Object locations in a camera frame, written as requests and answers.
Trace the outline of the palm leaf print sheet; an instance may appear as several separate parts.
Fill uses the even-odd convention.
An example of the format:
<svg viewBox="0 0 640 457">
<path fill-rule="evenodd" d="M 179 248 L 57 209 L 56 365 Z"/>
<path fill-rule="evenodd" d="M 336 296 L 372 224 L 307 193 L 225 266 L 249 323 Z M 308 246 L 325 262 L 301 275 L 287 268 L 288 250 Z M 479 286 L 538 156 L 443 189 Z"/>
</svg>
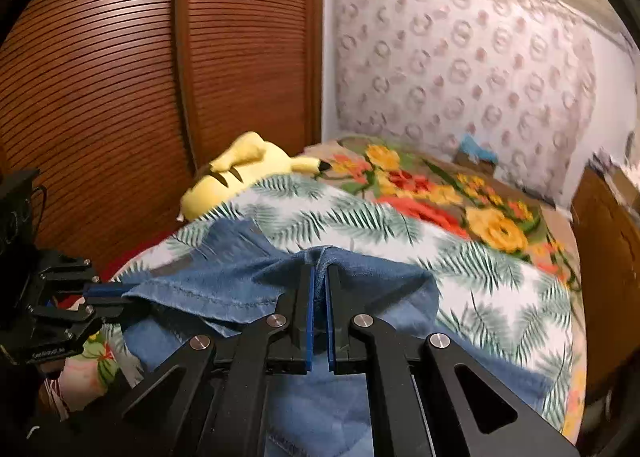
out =
<svg viewBox="0 0 640 457">
<path fill-rule="evenodd" d="M 566 287 L 518 257 L 408 217 L 388 203 L 299 175 L 272 176 L 119 265 L 115 277 L 139 276 L 183 255 L 209 255 L 205 238 L 223 218 L 249 221 L 268 246 L 288 253 L 335 246 L 428 269 L 440 296 L 438 320 L 476 347 L 549 378 L 542 417 L 565 435 L 576 427 L 584 383 L 573 377 L 580 358 Z"/>
</svg>

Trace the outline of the floral brown blanket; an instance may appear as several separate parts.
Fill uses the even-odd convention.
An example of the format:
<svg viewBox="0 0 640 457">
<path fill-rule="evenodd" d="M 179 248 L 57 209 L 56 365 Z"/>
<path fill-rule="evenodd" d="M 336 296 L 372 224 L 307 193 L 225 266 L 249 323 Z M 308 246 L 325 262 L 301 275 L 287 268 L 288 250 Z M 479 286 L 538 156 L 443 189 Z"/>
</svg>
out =
<svg viewBox="0 0 640 457">
<path fill-rule="evenodd" d="M 578 437 L 586 394 L 586 328 L 577 243 L 558 211 L 489 175 L 422 152 L 354 136 L 310 146 L 330 165 L 320 180 L 362 208 L 426 224 L 435 252 L 411 258 L 438 279 L 439 320 L 459 336 L 553 382 L 544 403 L 564 437 Z"/>
</svg>

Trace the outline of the wooden sideboard cabinet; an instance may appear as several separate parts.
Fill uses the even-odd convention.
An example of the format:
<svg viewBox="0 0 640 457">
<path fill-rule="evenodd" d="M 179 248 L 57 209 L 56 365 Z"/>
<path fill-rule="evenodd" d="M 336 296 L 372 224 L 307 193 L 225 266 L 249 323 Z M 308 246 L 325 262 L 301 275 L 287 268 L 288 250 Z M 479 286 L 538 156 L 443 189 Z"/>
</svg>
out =
<svg viewBox="0 0 640 457">
<path fill-rule="evenodd" d="M 587 339 L 587 397 L 612 387 L 639 350 L 639 227 L 588 166 L 572 202 Z"/>
</svg>

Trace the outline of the yellow plush toy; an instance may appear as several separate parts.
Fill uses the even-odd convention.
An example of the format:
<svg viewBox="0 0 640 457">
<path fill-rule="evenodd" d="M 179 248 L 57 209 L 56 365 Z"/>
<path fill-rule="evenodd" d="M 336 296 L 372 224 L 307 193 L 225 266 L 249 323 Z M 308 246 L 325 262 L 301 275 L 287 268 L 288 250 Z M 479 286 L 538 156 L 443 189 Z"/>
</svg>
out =
<svg viewBox="0 0 640 457">
<path fill-rule="evenodd" d="M 266 177 L 299 173 L 318 175 L 331 168 L 318 158 L 290 157 L 256 132 L 239 136 L 216 159 L 201 166 L 180 200 L 180 216 L 192 222 Z"/>
</svg>

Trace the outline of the wooden louvered wardrobe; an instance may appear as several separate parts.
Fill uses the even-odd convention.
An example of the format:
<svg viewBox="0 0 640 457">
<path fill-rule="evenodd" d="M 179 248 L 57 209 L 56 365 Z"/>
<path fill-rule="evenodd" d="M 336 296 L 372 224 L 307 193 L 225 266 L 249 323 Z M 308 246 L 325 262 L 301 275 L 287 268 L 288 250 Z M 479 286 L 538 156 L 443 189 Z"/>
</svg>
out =
<svg viewBox="0 0 640 457">
<path fill-rule="evenodd" d="M 320 136 L 321 0 L 1 0 L 1 168 L 39 171 L 36 243 L 98 269 L 170 231 L 255 131 Z"/>
</svg>

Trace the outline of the cardboard box with blue bag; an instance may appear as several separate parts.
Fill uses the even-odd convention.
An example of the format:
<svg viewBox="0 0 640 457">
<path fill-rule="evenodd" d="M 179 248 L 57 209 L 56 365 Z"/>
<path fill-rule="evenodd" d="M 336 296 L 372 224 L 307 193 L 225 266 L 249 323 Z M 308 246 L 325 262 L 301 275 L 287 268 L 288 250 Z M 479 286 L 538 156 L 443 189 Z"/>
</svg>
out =
<svg viewBox="0 0 640 457">
<path fill-rule="evenodd" d="M 499 160 L 495 152 L 480 147 L 471 135 L 466 134 L 454 154 L 454 163 L 463 168 L 492 175 L 497 169 Z"/>
</svg>

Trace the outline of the blue denim jeans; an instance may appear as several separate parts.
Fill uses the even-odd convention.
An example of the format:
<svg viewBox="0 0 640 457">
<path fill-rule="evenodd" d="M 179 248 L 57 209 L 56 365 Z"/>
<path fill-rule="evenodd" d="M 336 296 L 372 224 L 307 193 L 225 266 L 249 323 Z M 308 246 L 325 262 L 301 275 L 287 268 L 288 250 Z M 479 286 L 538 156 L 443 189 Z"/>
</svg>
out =
<svg viewBox="0 0 640 457">
<path fill-rule="evenodd" d="M 335 247 L 286 253 L 250 221 L 130 278 L 128 349 L 202 406 L 183 455 L 539 456 L 549 381 L 439 327 L 430 272 Z"/>
</svg>

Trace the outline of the pink circle pattern curtain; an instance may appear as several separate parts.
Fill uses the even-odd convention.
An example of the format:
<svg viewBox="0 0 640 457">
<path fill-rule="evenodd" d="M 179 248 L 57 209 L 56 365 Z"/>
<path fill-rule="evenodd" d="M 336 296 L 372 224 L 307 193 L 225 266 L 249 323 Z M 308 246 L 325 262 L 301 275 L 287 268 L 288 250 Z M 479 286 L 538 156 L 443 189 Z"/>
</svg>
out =
<svg viewBox="0 0 640 457">
<path fill-rule="evenodd" d="M 333 0 L 340 130 L 452 157 L 463 139 L 503 180 L 567 197 L 596 102 L 585 25 L 544 0 Z"/>
</svg>

